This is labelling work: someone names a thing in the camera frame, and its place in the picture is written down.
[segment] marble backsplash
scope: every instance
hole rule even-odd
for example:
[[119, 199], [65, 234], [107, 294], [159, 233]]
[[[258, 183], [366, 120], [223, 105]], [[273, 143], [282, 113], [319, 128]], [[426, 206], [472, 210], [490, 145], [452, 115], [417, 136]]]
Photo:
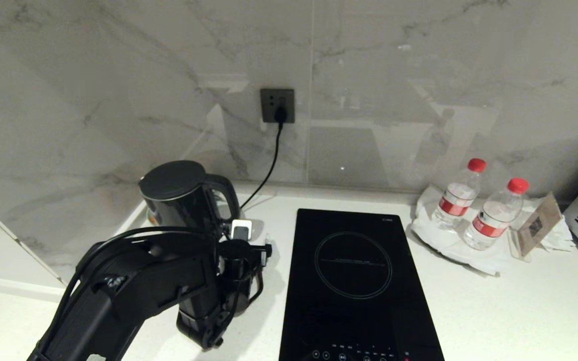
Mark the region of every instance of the marble backsplash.
[[271, 181], [578, 186], [578, 0], [0, 0], [0, 219], [68, 278], [178, 158]]

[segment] plastic bottle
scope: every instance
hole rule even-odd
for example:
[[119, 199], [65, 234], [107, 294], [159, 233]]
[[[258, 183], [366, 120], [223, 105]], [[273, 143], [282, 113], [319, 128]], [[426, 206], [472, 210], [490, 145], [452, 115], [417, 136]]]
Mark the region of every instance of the plastic bottle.
[[467, 169], [457, 174], [448, 186], [431, 220], [440, 229], [454, 229], [461, 217], [470, 208], [481, 190], [481, 172], [488, 164], [479, 158], [472, 158]]
[[523, 194], [528, 189], [528, 181], [512, 178], [503, 190], [492, 194], [463, 232], [462, 238], [473, 249], [484, 251], [491, 247], [521, 213]]

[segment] power cord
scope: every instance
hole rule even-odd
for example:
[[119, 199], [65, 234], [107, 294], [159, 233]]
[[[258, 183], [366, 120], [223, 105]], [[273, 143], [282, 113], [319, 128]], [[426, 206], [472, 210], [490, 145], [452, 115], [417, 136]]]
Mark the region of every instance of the power cord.
[[275, 136], [275, 153], [273, 154], [273, 163], [271, 163], [271, 169], [269, 169], [269, 173], [266, 174], [266, 177], [257, 187], [255, 192], [248, 197], [248, 199], [240, 206], [240, 209], [243, 210], [244, 207], [249, 203], [249, 201], [257, 194], [257, 192], [264, 186], [264, 183], [269, 179], [271, 176], [271, 172], [273, 172], [273, 167], [275, 167], [275, 162], [278, 159], [278, 146], [280, 145], [280, 133], [282, 133], [282, 126], [284, 122], [287, 120], [287, 110], [280, 106], [278, 109], [275, 110], [275, 114], [273, 115], [273, 119], [278, 122], [278, 134]]

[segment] induction cooktop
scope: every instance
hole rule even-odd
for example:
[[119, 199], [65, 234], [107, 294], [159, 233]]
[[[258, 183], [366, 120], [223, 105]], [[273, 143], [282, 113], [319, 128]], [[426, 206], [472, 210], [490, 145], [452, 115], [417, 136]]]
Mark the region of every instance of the induction cooktop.
[[398, 216], [298, 210], [279, 359], [443, 360]]

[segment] control panel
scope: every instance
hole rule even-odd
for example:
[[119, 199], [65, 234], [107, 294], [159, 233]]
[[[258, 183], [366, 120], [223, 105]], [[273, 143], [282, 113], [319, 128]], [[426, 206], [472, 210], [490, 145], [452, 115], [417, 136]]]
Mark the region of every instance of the control panel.
[[398, 352], [391, 347], [378, 348], [374, 345], [362, 347], [360, 345], [344, 345], [331, 343], [314, 348], [303, 358], [323, 361], [415, 361], [410, 352]]

